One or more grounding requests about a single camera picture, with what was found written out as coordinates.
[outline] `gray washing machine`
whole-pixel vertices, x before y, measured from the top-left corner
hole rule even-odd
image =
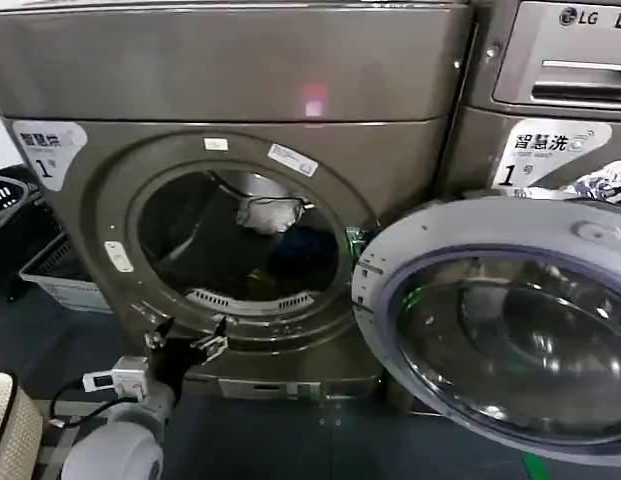
[[[440,178],[359,258],[359,326],[412,395],[505,445],[621,465],[621,2],[476,2]]]
[[[0,112],[136,339],[232,320],[190,380],[358,396],[381,367],[349,294],[431,186],[461,1],[1,1]]]
[[[441,190],[570,187],[620,200],[621,0],[476,7]]]

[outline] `lg logo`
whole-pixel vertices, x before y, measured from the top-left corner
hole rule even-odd
[[[599,20],[599,12],[579,12],[574,7],[564,8],[559,15],[559,23],[564,27],[569,27],[575,23],[578,25],[596,25],[597,20]]]

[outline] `door glass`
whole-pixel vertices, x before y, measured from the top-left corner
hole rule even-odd
[[[143,208],[139,240],[169,287],[222,311],[239,305],[260,314],[268,309],[258,302],[282,299],[302,308],[331,285],[338,266],[321,211],[256,173],[197,172],[165,184]]]
[[[413,274],[391,301],[429,388],[483,423],[559,442],[621,435],[621,296],[531,259]]]

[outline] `plastic basket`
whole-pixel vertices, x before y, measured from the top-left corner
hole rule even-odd
[[[0,373],[0,480],[32,477],[42,431],[43,419],[16,377]]]
[[[28,188],[28,201],[17,209],[24,195],[21,187],[0,180],[0,291],[11,301],[21,296],[29,284],[19,277],[23,265],[60,231],[51,209],[45,204],[34,176],[24,166],[0,170],[0,177],[21,182]]]
[[[103,294],[83,270],[65,234],[59,235],[19,272],[71,310],[110,313]]]

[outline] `open door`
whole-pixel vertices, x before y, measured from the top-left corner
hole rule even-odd
[[[485,197],[413,213],[360,257],[368,344],[459,424],[559,460],[621,465],[621,207]]]

